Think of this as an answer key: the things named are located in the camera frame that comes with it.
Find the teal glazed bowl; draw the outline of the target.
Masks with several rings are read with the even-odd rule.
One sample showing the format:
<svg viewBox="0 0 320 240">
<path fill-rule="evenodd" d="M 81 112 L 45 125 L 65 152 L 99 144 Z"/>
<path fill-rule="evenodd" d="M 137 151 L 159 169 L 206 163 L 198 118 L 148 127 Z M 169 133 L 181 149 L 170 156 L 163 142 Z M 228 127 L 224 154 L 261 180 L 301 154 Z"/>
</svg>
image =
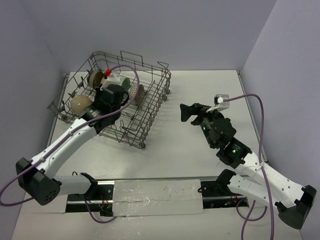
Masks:
<svg viewBox="0 0 320 240">
<path fill-rule="evenodd" d="M 129 93 L 131 87 L 131 80 L 128 77 L 122 77 L 120 79 L 121 87 Z"/>
</svg>

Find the brown ribbed bowl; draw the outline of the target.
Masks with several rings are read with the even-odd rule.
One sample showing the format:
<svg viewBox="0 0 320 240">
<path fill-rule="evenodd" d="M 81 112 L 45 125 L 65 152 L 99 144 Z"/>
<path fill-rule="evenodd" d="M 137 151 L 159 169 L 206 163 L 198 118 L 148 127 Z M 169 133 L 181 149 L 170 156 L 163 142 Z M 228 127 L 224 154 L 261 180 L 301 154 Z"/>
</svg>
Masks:
<svg viewBox="0 0 320 240">
<path fill-rule="evenodd" d="M 102 71 L 93 71 L 90 73 L 90 75 L 87 78 L 87 84 L 90 88 L 95 89 L 97 87 L 100 87 L 101 81 L 104 77 L 104 73 Z"/>
</svg>

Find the patterned mosaic bowl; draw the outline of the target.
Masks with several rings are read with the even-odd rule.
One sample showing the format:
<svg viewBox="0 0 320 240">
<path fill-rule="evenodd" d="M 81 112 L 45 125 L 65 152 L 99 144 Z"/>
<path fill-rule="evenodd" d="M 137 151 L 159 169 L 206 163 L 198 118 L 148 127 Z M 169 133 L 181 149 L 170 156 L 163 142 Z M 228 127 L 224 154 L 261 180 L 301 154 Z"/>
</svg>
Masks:
<svg viewBox="0 0 320 240">
<path fill-rule="evenodd" d="M 134 102 L 137 106 L 140 106 L 142 104 L 145 97 L 145 89 L 142 84 L 140 84 L 139 86 L 132 85 L 128 93 L 129 93 L 129 98 L 134 99 Z"/>
</svg>

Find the white bowl top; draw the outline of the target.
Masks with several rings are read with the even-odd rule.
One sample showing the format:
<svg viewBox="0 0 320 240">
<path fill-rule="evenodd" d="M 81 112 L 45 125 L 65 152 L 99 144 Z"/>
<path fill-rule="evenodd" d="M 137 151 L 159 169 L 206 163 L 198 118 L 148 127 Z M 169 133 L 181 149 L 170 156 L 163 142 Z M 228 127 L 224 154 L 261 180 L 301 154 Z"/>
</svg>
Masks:
<svg viewBox="0 0 320 240">
<path fill-rule="evenodd" d="M 72 113 L 78 116 L 86 107 L 90 106 L 93 101 L 85 95 L 75 95 L 70 102 Z"/>
</svg>

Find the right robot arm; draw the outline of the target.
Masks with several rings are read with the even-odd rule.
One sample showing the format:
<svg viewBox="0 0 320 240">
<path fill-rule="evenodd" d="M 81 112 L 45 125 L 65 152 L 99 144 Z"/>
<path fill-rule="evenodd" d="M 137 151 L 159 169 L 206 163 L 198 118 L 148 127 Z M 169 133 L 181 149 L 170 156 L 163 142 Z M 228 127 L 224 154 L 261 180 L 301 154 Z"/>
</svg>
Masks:
<svg viewBox="0 0 320 240">
<path fill-rule="evenodd" d="M 294 229 L 302 229 L 316 198 L 314 187 L 302 186 L 260 162 L 256 153 L 235 138 L 237 131 L 231 120 L 215 107 L 199 103 L 179 107 L 181 121 L 195 116 L 191 124 L 201 128 L 208 146 L 218 150 L 216 156 L 227 166 L 215 183 L 203 184 L 199 192 L 204 196 L 213 191 L 223 196 L 230 193 L 246 196 L 277 209 L 280 220 Z"/>
</svg>

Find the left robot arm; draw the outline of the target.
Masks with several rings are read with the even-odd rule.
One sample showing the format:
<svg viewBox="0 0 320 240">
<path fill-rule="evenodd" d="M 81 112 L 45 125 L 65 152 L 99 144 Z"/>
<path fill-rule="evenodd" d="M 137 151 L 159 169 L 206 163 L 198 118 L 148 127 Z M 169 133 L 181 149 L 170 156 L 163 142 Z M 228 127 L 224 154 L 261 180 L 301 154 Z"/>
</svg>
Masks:
<svg viewBox="0 0 320 240">
<path fill-rule="evenodd" d="M 57 176 L 57 172 L 83 144 L 116 122 L 121 116 L 121 107 L 126 106 L 129 99 L 128 91 L 120 85 L 97 87 L 92 102 L 77 103 L 76 119 L 54 143 L 30 160 L 21 158 L 17 161 L 19 186 L 42 206 L 57 196 L 68 194 L 93 199 L 98 193 L 93 177 L 87 173 Z"/>
</svg>

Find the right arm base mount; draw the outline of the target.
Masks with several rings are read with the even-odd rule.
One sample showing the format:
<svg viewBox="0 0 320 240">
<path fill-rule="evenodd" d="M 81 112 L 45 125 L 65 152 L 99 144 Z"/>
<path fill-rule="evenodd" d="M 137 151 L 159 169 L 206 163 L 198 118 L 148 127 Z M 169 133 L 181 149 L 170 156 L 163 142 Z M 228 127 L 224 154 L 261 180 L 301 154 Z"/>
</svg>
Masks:
<svg viewBox="0 0 320 240">
<path fill-rule="evenodd" d="M 214 180 L 201 180 L 200 188 L 197 190 L 202 195 L 204 209 L 220 209 L 248 207 L 247 198 L 238 193 L 231 192 L 228 184 L 236 173 L 225 169 Z"/>
</svg>

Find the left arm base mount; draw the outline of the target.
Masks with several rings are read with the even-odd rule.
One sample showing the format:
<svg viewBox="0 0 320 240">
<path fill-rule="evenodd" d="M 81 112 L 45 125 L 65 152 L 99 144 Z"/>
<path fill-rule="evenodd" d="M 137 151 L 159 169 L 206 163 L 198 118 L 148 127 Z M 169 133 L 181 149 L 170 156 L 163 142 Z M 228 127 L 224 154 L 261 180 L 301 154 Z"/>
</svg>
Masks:
<svg viewBox="0 0 320 240">
<path fill-rule="evenodd" d="M 86 198 L 90 212 L 100 217 L 113 217 L 113 193 L 113 183 L 99 184 L 95 192 Z M 67 196 L 66 213 L 88 213 L 89 210 L 82 195 L 75 193 Z"/>
</svg>

